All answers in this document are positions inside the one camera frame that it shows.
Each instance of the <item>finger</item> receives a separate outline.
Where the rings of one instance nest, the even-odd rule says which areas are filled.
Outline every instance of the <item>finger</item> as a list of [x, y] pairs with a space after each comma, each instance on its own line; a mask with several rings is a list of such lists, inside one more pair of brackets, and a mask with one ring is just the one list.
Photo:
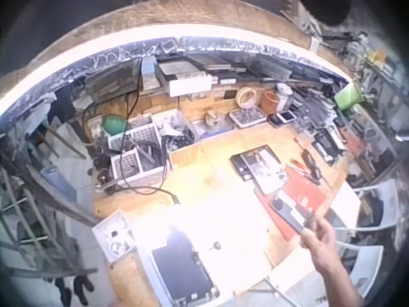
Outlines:
[[323, 233], [335, 233], [332, 225], [324, 217], [317, 217], [316, 220]]
[[302, 229], [302, 231], [301, 231], [301, 241], [311, 251], [317, 250], [318, 247], [321, 244], [320, 240], [318, 240], [315, 233], [312, 230], [308, 229], [308, 228], [303, 228]]
[[336, 233], [332, 225], [324, 218], [324, 217], [319, 217], [317, 218], [317, 224], [318, 224], [318, 233], [320, 234], [319, 237], [320, 239], [326, 237], [330, 242], [335, 242], [336, 241]]

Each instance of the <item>human arm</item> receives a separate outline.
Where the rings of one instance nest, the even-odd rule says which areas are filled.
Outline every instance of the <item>human arm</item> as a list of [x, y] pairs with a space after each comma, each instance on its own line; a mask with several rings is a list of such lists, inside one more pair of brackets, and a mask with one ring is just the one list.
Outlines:
[[313, 264], [324, 279], [329, 306], [362, 306], [364, 300], [353, 287], [348, 272], [339, 259], [335, 230], [323, 217], [317, 217], [316, 222], [316, 233], [304, 228], [301, 240], [311, 251]]

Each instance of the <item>phone screen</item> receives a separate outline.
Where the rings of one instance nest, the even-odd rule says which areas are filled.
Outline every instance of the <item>phone screen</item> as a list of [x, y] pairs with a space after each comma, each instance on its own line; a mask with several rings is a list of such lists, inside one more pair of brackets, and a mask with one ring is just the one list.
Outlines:
[[290, 112], [280, 113], [280, 116], [283, 117], [286, 121], [295, 119], [295, 117]]

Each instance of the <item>red mat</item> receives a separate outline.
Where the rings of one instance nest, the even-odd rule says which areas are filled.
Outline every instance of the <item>red mat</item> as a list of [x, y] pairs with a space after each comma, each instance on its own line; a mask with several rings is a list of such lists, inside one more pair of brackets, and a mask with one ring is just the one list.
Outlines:
[[[297, 203], [306, 204], [305, 209], [311, 208], [314, 211], [317, 210], [325, 200], [325, 195], [321, 192], [320, 188], [292, 168], [286, 167], [285, 170], [289, 176], [289, 180], [282, 190]], [[297, 233], [270, 208], [269, 203], [274, 194], [264, 195], [258, 188], [255, 188], [254, 192], [282, 233], [284, 239], [287, 241], [291, 240]]]

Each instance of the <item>human hand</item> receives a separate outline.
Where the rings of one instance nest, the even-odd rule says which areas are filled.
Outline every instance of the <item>human hand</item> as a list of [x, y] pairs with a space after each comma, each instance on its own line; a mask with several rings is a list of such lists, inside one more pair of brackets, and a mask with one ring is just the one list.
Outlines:
[[322, 275], [331, 274], [342, 267], [336, 245], [336, 233], [323, 217], [316, 217], [316, 224], [316, 233], [308, 228], [302, 230], [301, 244], [311, 251], [315, 269]]

